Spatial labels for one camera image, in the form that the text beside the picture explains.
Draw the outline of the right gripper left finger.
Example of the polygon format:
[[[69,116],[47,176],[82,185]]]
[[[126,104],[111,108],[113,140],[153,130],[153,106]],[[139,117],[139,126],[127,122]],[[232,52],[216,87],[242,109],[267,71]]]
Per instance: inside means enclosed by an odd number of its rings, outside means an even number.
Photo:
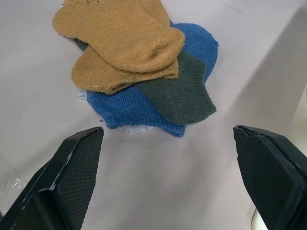
[[[0,230],[81,230],[96,184],[102,127],[66,138],[0,220]]]

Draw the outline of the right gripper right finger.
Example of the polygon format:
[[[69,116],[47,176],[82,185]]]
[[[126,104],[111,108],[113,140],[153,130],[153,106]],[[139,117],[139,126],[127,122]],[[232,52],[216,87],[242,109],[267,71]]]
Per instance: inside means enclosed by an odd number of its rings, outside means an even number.
[[[307,230],[307,157],[286,137],[235,126],[244,186],[268,230]]]

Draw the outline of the tan knit sock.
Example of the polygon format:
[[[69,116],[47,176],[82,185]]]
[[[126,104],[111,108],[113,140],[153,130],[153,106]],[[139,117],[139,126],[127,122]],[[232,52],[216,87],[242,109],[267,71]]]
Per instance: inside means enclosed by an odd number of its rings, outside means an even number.
[[[105,62],[98,53],[88,46],[71,71],[76,87],[106,94],[114,94],[133,84],[155,79],[176,79],[179,72],[178,61],[158,71],[137,73],[119,70]]]
[[[67,0],[52,23],[58,34],[89,44],[107,63],[126,71],[167,67],[185,42],[160,0]]]

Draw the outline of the pale white sock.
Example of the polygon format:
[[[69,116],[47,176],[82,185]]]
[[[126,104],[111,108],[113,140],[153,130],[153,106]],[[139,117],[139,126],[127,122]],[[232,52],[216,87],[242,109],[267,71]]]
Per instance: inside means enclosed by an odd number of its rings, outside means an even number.
[[[79,90],[77,92],[77,97],[81,100],[87,101],[87,91]],[[146,132],[149,130],[153,130],[153,126],[146,126],[146,125],[137,125],[137,126],[125,126],[124,129],[126,130],[128,135],[136,135],[142,132]]]

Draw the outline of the blue knit sock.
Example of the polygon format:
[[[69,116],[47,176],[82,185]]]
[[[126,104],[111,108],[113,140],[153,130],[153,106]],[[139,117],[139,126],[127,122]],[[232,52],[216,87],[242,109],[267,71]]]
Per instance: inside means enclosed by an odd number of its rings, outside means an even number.
[[[203,82],[205,83],[212,73],[218,58],[218,42],[203,27],[194,23],[173,23],[173,28],[179,29],[185,35],[185,44],[182,50],[206,65]]]
[[[137,87],[131,86],[113,95],[88,91],[87,101],[110,129],[146,125],[174,137],[184,136],[186,126],[168,122]]]

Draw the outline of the dark green cloth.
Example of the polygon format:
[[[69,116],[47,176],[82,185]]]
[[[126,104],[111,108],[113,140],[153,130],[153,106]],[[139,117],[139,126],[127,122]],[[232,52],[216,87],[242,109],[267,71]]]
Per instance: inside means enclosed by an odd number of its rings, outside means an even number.
[[[176,79],[147,80],[131,86],[137,87],[168,122],[175,125],[194,124],[216,111],[203,84],[206,66],[183,51],[176,60],[179,65]]]

